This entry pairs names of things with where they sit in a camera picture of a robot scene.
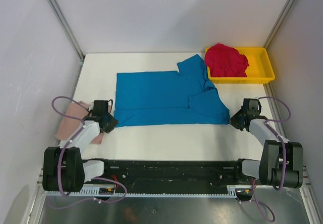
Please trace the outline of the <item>blue t shirt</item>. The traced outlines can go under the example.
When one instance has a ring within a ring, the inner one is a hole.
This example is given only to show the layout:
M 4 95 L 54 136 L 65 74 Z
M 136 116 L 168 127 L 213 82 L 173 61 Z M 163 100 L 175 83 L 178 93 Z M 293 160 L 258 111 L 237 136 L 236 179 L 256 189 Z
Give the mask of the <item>blue t shirt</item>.
M 114 117 L 119 127 L 227 125 L 223 104 L 199 55 L 177 63 L 176 71 L 118 73 Z

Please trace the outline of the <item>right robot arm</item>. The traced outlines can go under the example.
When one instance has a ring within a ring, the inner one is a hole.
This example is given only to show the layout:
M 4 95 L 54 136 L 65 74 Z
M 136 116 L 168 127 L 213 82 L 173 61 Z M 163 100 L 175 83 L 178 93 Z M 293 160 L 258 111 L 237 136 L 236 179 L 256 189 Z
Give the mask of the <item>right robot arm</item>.
M 239 168 L 233 171 L 233 179 L 238 184 L 245 184 L 251 177 L 262 185 L 273 186 L 276 190 L 283 187 L 298 189 L 303 183 L 303 148 L 298 142 L 283 137 L 270 123 L 282 123 L 289 120 L 291 111 L 279 99 L 288 111 L 284 120 L 268 119 L 261 115 L 260 98 L 245 98 L 241 108 L 230 118 L 230 125 L 240 131 L 252 134 L 262 145 L 260 160 L 239 159 Z

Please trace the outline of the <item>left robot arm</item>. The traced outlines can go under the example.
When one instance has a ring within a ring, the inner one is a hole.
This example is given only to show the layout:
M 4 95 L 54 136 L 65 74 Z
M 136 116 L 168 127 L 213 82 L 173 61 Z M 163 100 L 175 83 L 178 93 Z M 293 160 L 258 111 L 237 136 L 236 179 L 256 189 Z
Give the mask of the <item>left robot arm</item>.
M 58 191 L 63 196 L 79 192 L 92 179 L 107 183 L 112 172 L 103 160 L 83 160 L 91 144 L 100 144 L 105 134 L 117 125 L 112 114 L 113 100 L 95 100 L 91 104 L 71 100 L 63 117 L 56 139 L 57 147 L 44 152 L 42 186 L 46 191 Z

